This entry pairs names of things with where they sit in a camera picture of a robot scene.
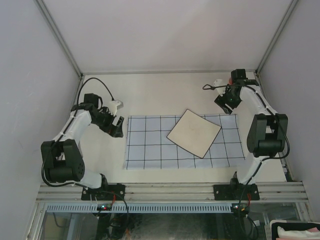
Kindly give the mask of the light blue checked placemat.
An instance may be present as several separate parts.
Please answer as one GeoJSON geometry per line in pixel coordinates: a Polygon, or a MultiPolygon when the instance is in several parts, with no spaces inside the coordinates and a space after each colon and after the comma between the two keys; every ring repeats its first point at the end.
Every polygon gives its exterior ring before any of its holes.
{"type": "Polygon", "coordinates": [[[201,117],[220,126],[204,158],[191,154],[167,138],[180,120],[179,115],[130,116],[124,169],[211,169],[237,167],[244,163],[237,115],[203,114],[201,117]]]}

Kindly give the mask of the white square plate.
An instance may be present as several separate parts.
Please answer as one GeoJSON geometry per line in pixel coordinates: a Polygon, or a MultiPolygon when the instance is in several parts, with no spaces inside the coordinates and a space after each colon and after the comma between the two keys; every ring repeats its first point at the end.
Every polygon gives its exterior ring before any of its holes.
{"type": "Polygon", "coordinates": [[[203,159],[221,130],[187,109],[167,135],[167,139],[185,151],[203,159]]]}

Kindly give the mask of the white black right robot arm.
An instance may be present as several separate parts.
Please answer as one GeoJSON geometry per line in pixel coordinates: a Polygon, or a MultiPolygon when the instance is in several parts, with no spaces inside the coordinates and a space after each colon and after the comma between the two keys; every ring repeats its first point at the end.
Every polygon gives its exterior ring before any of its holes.
{"type": "Polygon", "coordinates": [[[261,92],[257,80],[249,79],[245,69],[235,69],[228,82],[217,79],[212,90],[218,95],[214,102],[228,115],[244,104],[252,114],[251,125],[246,137],[248,154],[245,164],[237,169],[230,180],[230,195],[237,200],[248,193],[246,185],[253,185],[263,166],[278,153],[290,150],[287,137],[288,117],[278,113],[261,92]]]}

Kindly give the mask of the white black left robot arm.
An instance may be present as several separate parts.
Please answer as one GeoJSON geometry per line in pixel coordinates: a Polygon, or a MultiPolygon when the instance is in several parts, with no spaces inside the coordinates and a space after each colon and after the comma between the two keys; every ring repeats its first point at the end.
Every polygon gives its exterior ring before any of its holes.
{"type": "Polygon", "coordinates": [[[43,182],[50,187],[77,185],[92,189],[98,200],[106,199],[110,193],[107,179],[102,173],[86,169],[80,141],[90,125],[113,138],[122,138],[124,117],[117,116],[117,111],[123,106],[122,101],[114,99],[103,105],[100,96],[86,93],[83,102],[72,107],[62,131],[41,144],[43,182]]]}

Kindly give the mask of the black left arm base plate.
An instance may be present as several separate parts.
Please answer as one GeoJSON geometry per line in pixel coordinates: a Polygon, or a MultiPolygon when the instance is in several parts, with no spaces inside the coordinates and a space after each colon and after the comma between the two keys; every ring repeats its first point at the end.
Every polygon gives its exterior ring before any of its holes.
{"type": "Polygon", "coordinates": [[[125,197],[126,186],[124,184],[116,183],[109,184],[106,189],[104,188],[83,188],[81,193],[82,201],[120,201],[125,197]]]}

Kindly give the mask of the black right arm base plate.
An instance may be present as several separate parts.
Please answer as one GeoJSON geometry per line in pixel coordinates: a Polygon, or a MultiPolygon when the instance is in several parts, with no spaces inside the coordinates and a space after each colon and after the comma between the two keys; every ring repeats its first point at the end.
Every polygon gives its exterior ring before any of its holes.
{"type": "Polygon", "coordinates": [[[236,187],[230,184],[215,184],[213,185],[213,193],[216,201],[235,201],[240,199],[248,201],[249,196],[252,201],[260,200],[256,184],[249,184],[247,186],[240,184],[236,187]]]}

